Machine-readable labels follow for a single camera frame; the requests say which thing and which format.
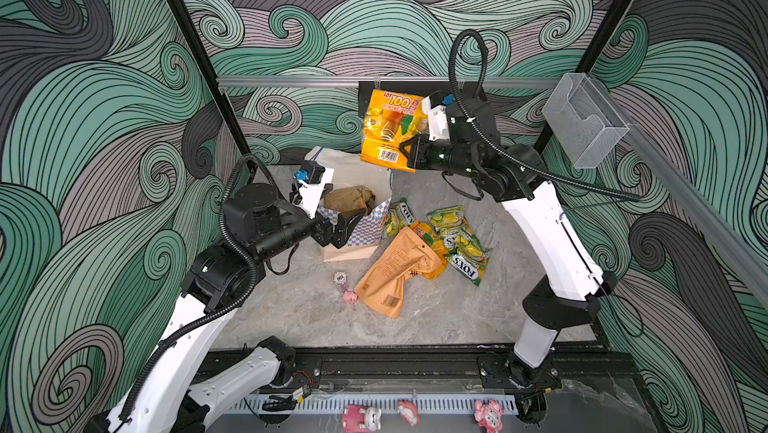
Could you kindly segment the gold foil snack bag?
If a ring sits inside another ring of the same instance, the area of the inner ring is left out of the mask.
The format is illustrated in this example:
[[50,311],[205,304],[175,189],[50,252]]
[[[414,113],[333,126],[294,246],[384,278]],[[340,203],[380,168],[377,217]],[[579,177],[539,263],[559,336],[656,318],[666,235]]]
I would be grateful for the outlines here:
[[368,215],[376,207],[376,196],[371,189],[362,185],[334,188],[324,198],[323,207],[340,213],[364,209]]

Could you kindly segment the green Fox's candy bag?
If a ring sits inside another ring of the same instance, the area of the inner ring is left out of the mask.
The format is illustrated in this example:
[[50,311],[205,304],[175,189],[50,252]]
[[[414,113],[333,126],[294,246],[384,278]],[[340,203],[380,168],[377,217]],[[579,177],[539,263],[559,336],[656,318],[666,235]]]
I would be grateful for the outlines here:
[[449,250],[456,246],[456,237],[460,231],[474,234],[460,205],[433,210],[427,214],[427,219]]
[[406,198],[390,203],[384,222],[382,237],[389,238],[397,235],[402,229],[410,228],[416,222]]

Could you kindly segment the blue checkered paper bag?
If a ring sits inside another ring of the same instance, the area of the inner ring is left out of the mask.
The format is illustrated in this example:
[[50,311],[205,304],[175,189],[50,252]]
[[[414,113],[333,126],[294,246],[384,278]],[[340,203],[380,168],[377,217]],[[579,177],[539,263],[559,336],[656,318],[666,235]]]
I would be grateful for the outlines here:
[[391,171],[366,163],[357,154],[315,147],[305,155],[326,169],[322,180],[332,191],[317,200],[317,212],[334,225],[346,227],[346,243],[323,249],[323,260],[340,262],[373,256],[384,230],[392,200]]

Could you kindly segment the yellow orange candy bag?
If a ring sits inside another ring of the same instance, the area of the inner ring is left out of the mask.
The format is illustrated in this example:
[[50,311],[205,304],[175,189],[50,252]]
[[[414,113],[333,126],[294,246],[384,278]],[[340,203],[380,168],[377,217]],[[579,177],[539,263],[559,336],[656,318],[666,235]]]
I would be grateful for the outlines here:
[[440,260],[440,265],[433,272],[423,274],[425,278],[435,280],[445,271],[448,265],[448,250],[429,223],[417,221],[410,228],[432,249]]

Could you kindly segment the orange snack pouch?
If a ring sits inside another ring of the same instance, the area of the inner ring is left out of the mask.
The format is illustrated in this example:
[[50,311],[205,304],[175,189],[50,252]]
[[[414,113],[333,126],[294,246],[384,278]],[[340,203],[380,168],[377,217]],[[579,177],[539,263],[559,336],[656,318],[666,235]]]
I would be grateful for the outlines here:
[[354,293],[373,311],[391,319],[400,316],[408,279],[434,273],[440,257],[412,229],[401,230],[356,285]]

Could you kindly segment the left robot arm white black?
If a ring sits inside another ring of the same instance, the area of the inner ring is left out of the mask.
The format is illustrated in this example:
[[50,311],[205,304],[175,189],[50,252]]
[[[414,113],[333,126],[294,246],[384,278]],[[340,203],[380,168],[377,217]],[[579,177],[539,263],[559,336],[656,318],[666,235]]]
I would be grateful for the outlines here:
[[299,183],[283,198],[271,183],[228,184],[219,213],[220,241],[195,258],[163,338],[124,399],[94,416],[88,432],[204,432],[256,389],[291,382],[295,351],[271,336],[209,382],[194,377],[214,340],[254,291],[272,259],[305,239],[344,246],[363,209],[331,221],[318,212],[326,182]]

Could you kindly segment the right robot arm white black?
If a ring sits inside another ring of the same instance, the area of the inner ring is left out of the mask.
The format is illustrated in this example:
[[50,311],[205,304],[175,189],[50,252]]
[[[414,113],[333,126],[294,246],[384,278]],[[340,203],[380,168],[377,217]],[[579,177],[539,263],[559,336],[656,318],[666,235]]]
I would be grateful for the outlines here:
[[616,278],[591,258],[566,216],[540,154],[527,145],[501,145],[489,104],[474,102],[473,117],[457,104],[432,106],[419,113],[425,128],[399,147],[414,170],[439,171],[472,181],[475,200],[490,196],[518,224],[544,268],[544,277],[523,300],[526,315],[509,355],[514,385],[552,388],[557,381],[549,361],[564,329],[588,325],[599,300],[612,292]]

